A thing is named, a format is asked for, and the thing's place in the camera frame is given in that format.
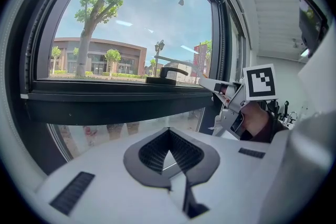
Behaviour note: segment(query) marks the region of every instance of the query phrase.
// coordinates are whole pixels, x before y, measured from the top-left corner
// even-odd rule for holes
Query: blue sky
[[[116,40],[147,48],[146,65],[155,55],[154,45],[164,40],[165,47],[160,55],[178,59],[193,60],[194,54],[181,46],[194,48],[201,41],[211,39],[211,5],[208,0],[124,0],[118,16],[107,24],[100,23],[93,32],[93,38]],[[66,8],[56,37],[79,37],[83,23],[74,15],[79,10],[79,0],[71,0]],[[132,24],[120,25],[118,21]]]

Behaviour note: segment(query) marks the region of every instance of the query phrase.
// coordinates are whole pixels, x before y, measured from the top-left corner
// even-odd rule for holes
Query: white ceiling
[[[306,59],[300,57],[304,46],[299,28],[299,0],[254,1],[259,29],[257,55],[305,62]],[[322,11],[328,12],[323,0],[314,1]]]

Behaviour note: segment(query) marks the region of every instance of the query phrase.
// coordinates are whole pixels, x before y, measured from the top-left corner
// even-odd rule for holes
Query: ribbed rubber pad
[[[252,157],[260,158],[260,159],[262,159],[265,155],[265,152],[248,150],[247,148],[243,148],[243,147],[241,147],[238,152],[245,154],[245,155],[252,156]]]
[[[69,215],[74,208],[84,191],[90,185],[94,175],[80,172],[50,203],[52,207],[63,213]]]

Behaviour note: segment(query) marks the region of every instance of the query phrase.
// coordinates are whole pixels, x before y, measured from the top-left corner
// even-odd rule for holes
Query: lamp post
[[[161,50],[163,50],[163,47],[164,47],[164,43],[163,43],[163,39],[159,42],[156,43],[155,45],[155,52],[156,52],[156,55],[159,55],[159,52]],[[155,59],[155,70],[154,70],[154,76],[156,77],[156,70],[158,68],[158,58]]]

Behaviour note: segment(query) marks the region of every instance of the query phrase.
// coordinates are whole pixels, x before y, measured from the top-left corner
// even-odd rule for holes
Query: brown building
[[[80,38],[62,37],[55,38],[54,45],[61,50],[61,55],[56,59],[55,70],[67,70],[68,73],[76,72],[77,56],[74,56],[74,48],[79,48]],[[92,38],[89,45],[89,52],[86,64],[86,71],[92,71],[93,74],[102,75],[103,72],[109,72],[105,54],[108,50],[118,50],[121,60],[118,63],[119,73],[126,74],[144,74],[144,66],[147,49],[122,43],[118,41]],[[50,69],[53,67],[53,59],[50,61]],[[117,65],[112,66],[112,73],[117,72]]]

